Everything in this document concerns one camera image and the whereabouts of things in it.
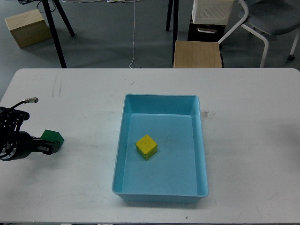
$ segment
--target blue plastic tray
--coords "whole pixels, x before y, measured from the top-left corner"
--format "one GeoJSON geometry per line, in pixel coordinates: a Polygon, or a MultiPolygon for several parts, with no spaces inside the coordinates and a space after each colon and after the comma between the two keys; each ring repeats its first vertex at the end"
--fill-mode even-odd
{"type": "Polygon", "coordinates": [[[128,201],[197,202],[207,196],[197,96],[126,95],[112,190],[128,201]],[[135,143],[150,135],[147,161],[135,143]]]}

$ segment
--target cable connector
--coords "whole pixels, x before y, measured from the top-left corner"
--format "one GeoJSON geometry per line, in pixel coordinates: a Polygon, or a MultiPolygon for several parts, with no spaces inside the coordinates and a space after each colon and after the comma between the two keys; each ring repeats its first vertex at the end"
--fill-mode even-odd
{"type": "Polygon", "coordinates": [[[32,97],[32,98],[24,99],[23,101],[24,101],[24,103],[37,103],[38,98],[37,97],[32,97]]]}

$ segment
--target black stand leg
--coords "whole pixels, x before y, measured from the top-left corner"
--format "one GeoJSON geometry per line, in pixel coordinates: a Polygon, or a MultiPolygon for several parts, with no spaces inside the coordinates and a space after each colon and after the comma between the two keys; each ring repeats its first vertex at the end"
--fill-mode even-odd
{"type": "Polygon", "coordinates": [[[44,0],[42,2],[43,2],[44,10],[45,10],[45,13],[46,13],[46,17],[47,17],[47,20],[48,20],[48,23],[49,23],[52,38],[53,38],[53,41],[54,41],[54,44],[55,44],[56,52],[58,54],[58,58],[60,59],[61,68],[67,68],[65,58],[64,58],[64,55],[62,53],[61,46],[60,46],[60,40],[58,39],[58,35],[57,35],[56,28],[55,28],[55,25],[54,25],[54,21],[53,21],[53,17],[52,17],[52,14],[51,14],[51,10],[50,10],[50,7],[49,7],[48,0],[44,0]]]}
{"type": "Polygon", "coordinates": [[[174,64],[175,43],[177,40],[177,32],[178,32],[178,10],[179,10],[179,0],[174,0],[172,64],[174,64]]]}
{"type": "Polygon", "coordinates": [[[168,4],[168,14],[167,14],[167,24],[165,26],[165,31],[170,31],[170,23],[171,23],[171,16],[172,16],[172,8],[173,8],[173,0],[169,0],[168,4]]]}
{"type": "Polygon", "coordinates": [[[68,31],[70,32],[70,35],[72,37],[75,36],[75,33],[71,27],[71,24],[65,14],[65,11],[63,10],[63,8],[61,7],[61,4],[60,4],[60,0],[53,0],[54,4],[56,5],[56,8],[58,9],[59,13],[60,13],[60,16],[62,17],[62,20],[65,22],[65,25],[68,29],[68,31]]]}

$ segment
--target wooden stool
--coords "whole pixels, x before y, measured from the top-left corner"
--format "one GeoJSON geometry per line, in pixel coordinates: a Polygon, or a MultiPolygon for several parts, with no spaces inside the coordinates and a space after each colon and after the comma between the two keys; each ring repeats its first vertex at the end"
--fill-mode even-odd
{"type": "Polygon", "coordinates": [[[5,18],[5,21],[20,48],[51,38],[38,9],[5,18]]]}
{"type": "Polygon", "coordinates": [[[218,42],[176,41],[174,68],[222,68],[218,42]]]}

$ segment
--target white appliance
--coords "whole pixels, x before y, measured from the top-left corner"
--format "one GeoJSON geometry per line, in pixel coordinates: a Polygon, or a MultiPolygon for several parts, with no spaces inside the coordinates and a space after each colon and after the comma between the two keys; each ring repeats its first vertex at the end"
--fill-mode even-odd
{"type": "Polygon", "coordinates": [[[194,0],[195,24],[227,25],[234,0],[194,0]]]}

